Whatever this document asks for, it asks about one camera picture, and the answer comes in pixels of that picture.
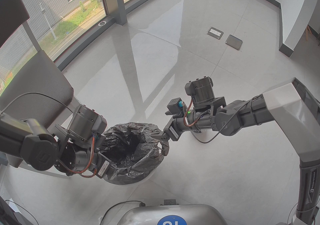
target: black trash bag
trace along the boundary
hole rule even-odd
[[[150,133],[158,131],[158,126],[152,123],[117,124],[105,131],[103,135],[107,140],[100,151],[117,168],[103,179],[112,184],[126,185],[146,178],[169,152],[167,141],[151,137]]]

